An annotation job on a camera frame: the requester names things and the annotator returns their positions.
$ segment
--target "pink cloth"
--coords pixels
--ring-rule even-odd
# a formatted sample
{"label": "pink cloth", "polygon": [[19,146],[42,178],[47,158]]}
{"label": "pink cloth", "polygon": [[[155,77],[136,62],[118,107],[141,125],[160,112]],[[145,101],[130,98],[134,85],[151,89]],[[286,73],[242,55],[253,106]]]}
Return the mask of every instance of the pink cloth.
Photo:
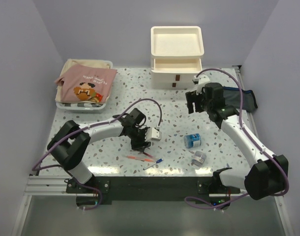
{"label": "pink cloth", "polygon": [[90,101],[105,103],[111,92],[117,70],[74,65],[55,80],[61,85],[60,98],[64,103]]}

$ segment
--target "blue pen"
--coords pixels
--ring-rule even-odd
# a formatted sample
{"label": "blue pen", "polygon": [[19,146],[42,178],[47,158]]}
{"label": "blue pen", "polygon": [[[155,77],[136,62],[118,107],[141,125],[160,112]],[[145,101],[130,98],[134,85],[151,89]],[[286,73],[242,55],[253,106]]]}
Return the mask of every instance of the blue pen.
{"label": "blue pen", "polygon": [[157,160],[155,163],[153,163],[153,164],[151,164],[151,165],[145,167],[145,168],[144,168],[144,171],[147,170],[147,169],[149,169],[149,168],[152,167],[152,166],[155,166],[156,164],[158,164],[158,163],[160,163],[160,162],[162,162],[162,161],[163,161],[163,160],[160,158],[160,159]]}

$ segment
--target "red pen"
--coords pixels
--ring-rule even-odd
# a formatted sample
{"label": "red pen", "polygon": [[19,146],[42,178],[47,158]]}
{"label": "red pen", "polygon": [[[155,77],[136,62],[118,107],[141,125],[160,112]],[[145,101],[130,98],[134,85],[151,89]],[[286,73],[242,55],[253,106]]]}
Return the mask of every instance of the red pen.
{"label": "red pen", "polygon": [[154,160],[152,160],[152,159],[143,158],[143,157],[138,157],[138,156],[127,156],[127,158],[128,158],[128,159],[139,160],[139,161],[154,162]]}

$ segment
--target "white wall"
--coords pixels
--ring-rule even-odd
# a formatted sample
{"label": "white wall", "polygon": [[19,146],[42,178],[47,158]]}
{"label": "white wall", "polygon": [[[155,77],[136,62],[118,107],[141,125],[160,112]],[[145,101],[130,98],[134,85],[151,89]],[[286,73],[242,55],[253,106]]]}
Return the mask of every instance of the white wall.
{"label": "white wall", "polygon": [[279,0],[242,66],[259,136],[289,160],[286,205],[300,236],[300,0]]}
{"label": "white wall", "polygon": [[202,28],[204,65],[241,65],[278,0],[33,0],[67,58],[150,65],[152,26]]}
{"label": "white wall", "polygon": [[55,111],[62,60],[31,0],[0,0],[0,236],[10,235]]}

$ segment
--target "cartoon print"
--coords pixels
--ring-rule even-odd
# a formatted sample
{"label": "cartoon print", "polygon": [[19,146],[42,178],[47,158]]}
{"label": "cartoon print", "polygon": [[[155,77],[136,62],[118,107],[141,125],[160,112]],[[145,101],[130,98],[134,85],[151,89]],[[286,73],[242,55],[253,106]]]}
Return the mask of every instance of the cartoon print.
{"label": "cartoon print", "polygon": [[75,95],[81,100],[81,101],[91,101],[91,102],[101,102],[103,96],[93,89],[95,87],[95,84],[92,83],[80,83],[79,87],[75,87],[73,89]]}

